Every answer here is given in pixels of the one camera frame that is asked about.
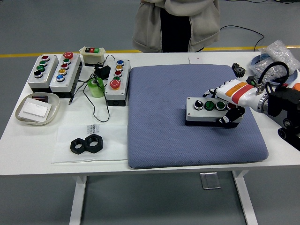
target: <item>gray padded mat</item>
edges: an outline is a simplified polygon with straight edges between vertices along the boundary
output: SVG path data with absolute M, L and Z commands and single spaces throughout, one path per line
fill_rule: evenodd
M 128 165 L 153 168 L 245 163 L 264 160 L 268 151 L 246 108 L 233 129 L 185 125 L 187 97 L 235 79 L 229 66 L 164 65 L 130 72 Z

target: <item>orange part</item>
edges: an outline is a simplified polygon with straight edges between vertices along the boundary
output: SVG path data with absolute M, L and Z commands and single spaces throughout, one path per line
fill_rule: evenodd
M 300 91 L 300 83 L 296 83 L 292 89 Z
M 245 85 L 247 85 L 247 83 L 245 83 L 245 82 L 238 83 L 237 85 L 230 88 L 225 94 L 228 97 L 231 97 L 238 89 L 244 87 Z

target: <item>person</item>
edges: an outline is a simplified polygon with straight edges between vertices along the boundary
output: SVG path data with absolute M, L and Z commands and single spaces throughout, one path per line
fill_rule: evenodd
M 198 52 L 219 40 L 218 0 L 141 0 L 133 47 L 144 53 Z

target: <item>red button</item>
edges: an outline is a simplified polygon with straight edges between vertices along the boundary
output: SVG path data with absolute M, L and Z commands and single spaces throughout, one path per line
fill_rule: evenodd
M 114 75 L 120 77 L 120 76 L 122 76 L 122 72 L 121 71 L 116 71 L 116 72 L 114 72 Z
M 231 110 L 231 109 L 233 109 L 235 107 L 235 104 L 232 104 L 231 102 L 228 102 L 227 103 L 227 109 L 228 110 Z
M 66 58 L 66 59 L 71 59 L 73 58 L 73 52 L 65 52 L 63 54 L 63 56 Z
M 69 65 L 67 63 L 64 63 L 60 66 L 62 69 L 69 69 Z
M 44 55 L 43 57 L 42 57 L 42 60 L 45 60 L 45 61 L 49 61 L 49 56 L 47 56 L 47 55 Z
M 111 86 L 112 89 L 118 89 L 121 85 L 121 81 L 112 80 L 110 81 L 109 85 Z

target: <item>selector switch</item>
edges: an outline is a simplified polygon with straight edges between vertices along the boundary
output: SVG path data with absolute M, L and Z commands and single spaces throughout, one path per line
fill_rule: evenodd
M 33 74 L 35 78 L 41 78 L 43 76 L 43 73 L 39 70 L 34 71 Z
M 199 101 L 199 100 L 195 101 L 195 103 L 194 103 L 194 108 L 195 108 L 196 110 L 202 110 L 203 107 L 204 107 L 204 105 L 203 105 L 203 102 L 202 102 L 202 101 Z

